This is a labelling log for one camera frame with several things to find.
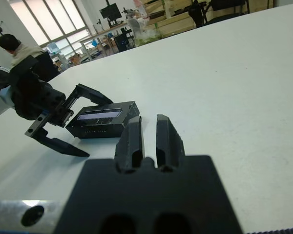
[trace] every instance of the display screen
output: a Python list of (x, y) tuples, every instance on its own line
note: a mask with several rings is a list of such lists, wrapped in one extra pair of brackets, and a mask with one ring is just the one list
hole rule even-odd
[(80, 115), (77, 120), (86, 120), (86, 119), (94, 119), (94, 118), (114, 118), (119, 116), (121, 112), (122, 111), (83, 114), (83, 115)]

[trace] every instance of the computer monitor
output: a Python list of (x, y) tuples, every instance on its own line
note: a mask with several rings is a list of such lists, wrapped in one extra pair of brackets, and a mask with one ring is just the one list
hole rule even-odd
[(106, 8), (101, 9), (100, 12), (101, 12), (102, 17), (104, 19), (108, 18), (109, 21), (114, 21), (114, 20), (122, 17), (116, 3), (114, 3), (110, 6), (107, 6)]

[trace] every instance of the man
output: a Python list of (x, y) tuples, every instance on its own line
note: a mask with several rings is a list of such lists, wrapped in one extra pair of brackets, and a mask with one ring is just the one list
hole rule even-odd
[(0, 46), (13, 55), (12, 68), (29, 55), (35, 58), (44, 53), (40, 47), (25, 46), (11, 34), (4, 34), (0, 37)]

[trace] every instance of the dark hair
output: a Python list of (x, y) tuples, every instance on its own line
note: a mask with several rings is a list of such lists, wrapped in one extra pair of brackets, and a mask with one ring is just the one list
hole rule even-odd
[(15, 51), (20, 44), (21, 42), (11, 34), (3, 34), (0, 37), (0, 46), (5, 50)]

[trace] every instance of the white table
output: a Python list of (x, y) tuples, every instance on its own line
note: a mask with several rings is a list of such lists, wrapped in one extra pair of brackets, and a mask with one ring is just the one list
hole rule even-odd
[[(245, 233), (293, 227), (293, 5), (75, 66), (51, 82), (66, 95), (78, 83), (137, 102), (152, 158), (156, 115), (169, 116), (186, 154), (212, 156)], [(0, 117), (0, 199), (66, 200), (85, 159), (26, 137), (30, 124), (13, 110)], [(47, 129), (90, 158), (114, 156), (116, 138)]]

